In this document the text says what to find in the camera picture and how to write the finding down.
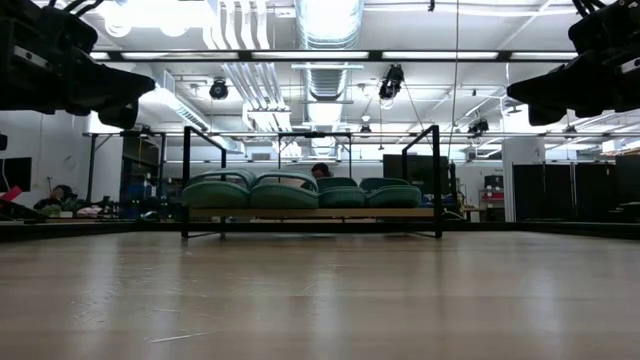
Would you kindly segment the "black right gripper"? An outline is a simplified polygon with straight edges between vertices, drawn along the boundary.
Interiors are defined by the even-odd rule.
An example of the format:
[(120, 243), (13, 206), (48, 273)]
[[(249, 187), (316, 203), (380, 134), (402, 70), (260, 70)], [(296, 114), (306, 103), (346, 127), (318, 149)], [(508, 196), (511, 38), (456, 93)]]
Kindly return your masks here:
[(531, 126), (557, 123), (568, 110), (577, 117), (592, 117), (640, 108), (640, 0), (617, 0), (614, 5), (624, 29), (615, 70), (589, 51), (507, 88), (509, 97), (528, 106)]

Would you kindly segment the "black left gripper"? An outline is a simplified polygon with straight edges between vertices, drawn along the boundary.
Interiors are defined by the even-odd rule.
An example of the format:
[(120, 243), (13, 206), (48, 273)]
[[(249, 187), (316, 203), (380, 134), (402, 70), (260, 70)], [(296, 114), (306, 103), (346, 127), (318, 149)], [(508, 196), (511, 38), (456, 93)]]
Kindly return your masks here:
[(68, 15), (58, 2), (40, 7), (33, 0), (0, 0), (0, 110), (95, 111), (104, 125), (133, 128), (137, 101), (155, 89), (155, 81), (87, 55), (65, 58)]

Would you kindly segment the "green rubber slide sandal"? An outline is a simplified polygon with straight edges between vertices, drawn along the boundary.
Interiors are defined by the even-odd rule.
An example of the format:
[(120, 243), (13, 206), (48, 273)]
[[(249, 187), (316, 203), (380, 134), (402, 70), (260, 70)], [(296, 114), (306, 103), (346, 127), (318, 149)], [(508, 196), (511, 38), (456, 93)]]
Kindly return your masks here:
[(191, 178), (182, 191), (182, 204), (191, 209), (247, 208), (257, 176), (244, 169), (218, 169)]
[(351, 178), (319, 178), (317, 185), (320, 208), (362, 208), (365, 206), (365, 191)]
[(311, 175), (270, 171), (257, 177), (250, 190), (249, 207), (257, 209), (317, 209), (319, 188)]
[(370, 208), (418, 208), (422, 192), (403, 179), (366, 178), (360, 183)]

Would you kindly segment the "black metal wooden shelf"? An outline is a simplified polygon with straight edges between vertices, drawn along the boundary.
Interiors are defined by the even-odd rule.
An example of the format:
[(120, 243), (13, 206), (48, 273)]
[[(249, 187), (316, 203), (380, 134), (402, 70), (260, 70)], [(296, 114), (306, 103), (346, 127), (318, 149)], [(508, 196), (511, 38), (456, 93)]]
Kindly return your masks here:
[[(183, 131), (183, 158), (182, 158), (182, 179), (183, 189), (186, 189), (186, 182), (190, 179), (191, 175), (191, 138), (193, 135), (204, 139), (209, 144), (220, 150), (221, 154), (221, 167), (226, 168), (227, 166), (227, 150), (223, 145), (220, 145), (215, 140), (211, 139), (209, 136), (202, 133), (200, 130), (195, 129), (192, 126), (185, 126)], [(434, 149), (434, 159), (432, 160), (432, 165), (435, 167), (435, 171), (439, 172), (441, 167), (441, 152), (440, 152), (440, 129), (438, 125), (431, 125), (426, 130), (423, 130), (421, 133), (417, 134), (414, 137), (414, 140), (406, 145), (401, 152), (402, 156), (402, 177), (404, 180), (408, 179), (408, 151), (414, 145), (418, 144), (423, 138), (428, 135), (432, 136), (431, 142), (436, 146)], [(300, 136), (306, 138), (320, 138), (326, 136), (337, 136), (337, 137), (346, 137), (349, 140), (348, 150), (352, 150), (352, 137), (353, 133), (347, 132), (306, 132), (300, 133)], [(441, 190), (442, 185), (439, 178), (439, 175), (435, 175), (434, 179), (434, 209), (428, 214), (422, 214), (422, 217), (428, 217), (432, 215), (433, 217), (433, 225), (434, 225), (434, 238), (440, 240), (442, 238), (443, 229), (442, 229), (442, 220), (441, 215), (443, 213), (443, 206), (441, 200)], [(343, 217), (348, 215), (362, 215), (365, 213), (365, 209), (319, 209), (319, 210), (294, 210), (294, 209), (266, 209), (266, 210), (237, 210), (238, 214), (242, 216), (266, 216), (266, 217), (292, 217), (292, 218), (329, 218), (329, 217)], [(187, 241), (190, 238), (189, 235), (190, 229), (190, 210), (186, 207), (183, 208), (183, 218), (181, 221), (181, 237), (183, 241)]]

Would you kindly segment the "black storage rack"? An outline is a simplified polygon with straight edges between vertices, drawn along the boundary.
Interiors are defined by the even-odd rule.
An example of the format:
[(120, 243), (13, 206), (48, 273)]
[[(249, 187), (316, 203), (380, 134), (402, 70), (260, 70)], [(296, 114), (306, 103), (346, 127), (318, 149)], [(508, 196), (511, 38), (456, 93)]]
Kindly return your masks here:
[(159, 175), (159, 145), (149, 136), (125, 136), (119, 191), (123, 218), (136, 220), (160, 209)]

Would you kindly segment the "white room column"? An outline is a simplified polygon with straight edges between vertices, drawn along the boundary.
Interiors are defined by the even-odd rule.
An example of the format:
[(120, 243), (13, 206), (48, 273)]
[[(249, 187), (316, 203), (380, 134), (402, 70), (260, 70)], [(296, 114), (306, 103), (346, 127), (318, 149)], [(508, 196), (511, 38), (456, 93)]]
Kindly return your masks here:
[(539, 137), (512, 137), (502, 142), (505, 220), (519, 220), (521, 209), (529, 211), (526, 202), (536, 200), (540, 188), (539, 165), (545, 160), (544, 140)]

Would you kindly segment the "black partition panels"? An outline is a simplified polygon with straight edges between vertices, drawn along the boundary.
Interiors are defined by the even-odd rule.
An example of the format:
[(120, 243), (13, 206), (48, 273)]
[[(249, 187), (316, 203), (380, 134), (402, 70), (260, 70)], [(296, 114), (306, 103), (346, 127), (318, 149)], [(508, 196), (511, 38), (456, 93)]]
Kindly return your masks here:
[(536, 200), (521, 209), (522, 221), (608, 222), (618, 203), (613, 163), (540, 163)]

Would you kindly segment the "red storage box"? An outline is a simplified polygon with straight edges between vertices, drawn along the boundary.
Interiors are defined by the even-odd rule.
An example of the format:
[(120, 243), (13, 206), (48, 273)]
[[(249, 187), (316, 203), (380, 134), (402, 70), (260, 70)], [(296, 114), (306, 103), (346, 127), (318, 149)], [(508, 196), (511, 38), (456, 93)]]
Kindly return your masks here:
[(483, 201), (504, 200), (504, 177), (502, 175), (488, 175), (484, 177), (481, 199)]

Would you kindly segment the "black overhead rig beam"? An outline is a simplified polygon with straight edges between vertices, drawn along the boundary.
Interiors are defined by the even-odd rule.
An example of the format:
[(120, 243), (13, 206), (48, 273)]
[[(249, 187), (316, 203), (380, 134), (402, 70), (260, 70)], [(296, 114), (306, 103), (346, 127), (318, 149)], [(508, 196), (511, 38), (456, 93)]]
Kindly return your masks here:
[(562, 63), (572, 51), (534, 50), (98, 50), (91, 57), (103, 63), (195, 62), (465, 62)]

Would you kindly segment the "dark background cabinet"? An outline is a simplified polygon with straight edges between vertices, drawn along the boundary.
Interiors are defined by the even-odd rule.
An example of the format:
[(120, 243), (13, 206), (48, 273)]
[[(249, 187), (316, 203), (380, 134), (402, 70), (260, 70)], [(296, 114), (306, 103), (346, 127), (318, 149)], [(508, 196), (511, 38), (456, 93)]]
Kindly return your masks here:
[(409, 154), (407, 156), (407, 176), (404, 176), (403, 157), (401, 155), (385, 154), (382, 163), (385, 178), (404, 179), (429, 198), (434, 195), (436, 177), (440, 178), (440, 194), (442, 198), (453, 194), (450, 180), (450, 164), (446, 157), (440, 158), (440, 167), (436, 171), (433, 166), (432, 156)]

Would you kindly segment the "black wall monitor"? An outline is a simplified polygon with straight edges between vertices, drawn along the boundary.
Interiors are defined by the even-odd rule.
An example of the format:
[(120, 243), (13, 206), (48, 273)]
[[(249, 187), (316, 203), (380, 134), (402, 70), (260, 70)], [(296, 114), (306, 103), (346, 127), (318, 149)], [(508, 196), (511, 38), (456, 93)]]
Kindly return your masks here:
[(13, 187), (30, 192), (31, 180), (31, 157), (0, 159), (0, 193), (5, 193)]

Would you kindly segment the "black table rig frame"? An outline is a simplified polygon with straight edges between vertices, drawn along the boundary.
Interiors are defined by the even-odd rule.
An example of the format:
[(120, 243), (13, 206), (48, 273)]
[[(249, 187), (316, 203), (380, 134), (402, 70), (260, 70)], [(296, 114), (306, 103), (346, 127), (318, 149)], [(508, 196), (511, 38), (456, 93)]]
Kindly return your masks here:
[(90, 235), (107, 235), (131, 232), (188, 231), (191, 237), (198, 233), (317, 233), (317, 234), (386, 234), (423, 233), (434, 236), (437, 232), (534, 232), (603, 238), (640, 240), (638, 223), (587, 223), (587, 222), (516, 222), (469, 223), (448, 221), (439, 225), (432, 222), (416, 223), (180, 223), (162, 222), (53, 222), (21, 223), (0, 222), (0, 243), (42, 240)]

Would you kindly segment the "silver ceiling air duct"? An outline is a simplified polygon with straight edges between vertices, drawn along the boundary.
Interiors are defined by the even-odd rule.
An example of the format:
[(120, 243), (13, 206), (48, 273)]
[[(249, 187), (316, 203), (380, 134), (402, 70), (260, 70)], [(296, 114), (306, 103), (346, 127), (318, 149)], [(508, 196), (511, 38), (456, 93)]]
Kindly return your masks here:
[(299, 47), (345, 50), (356, 47), (364, 0), (295, 0)]

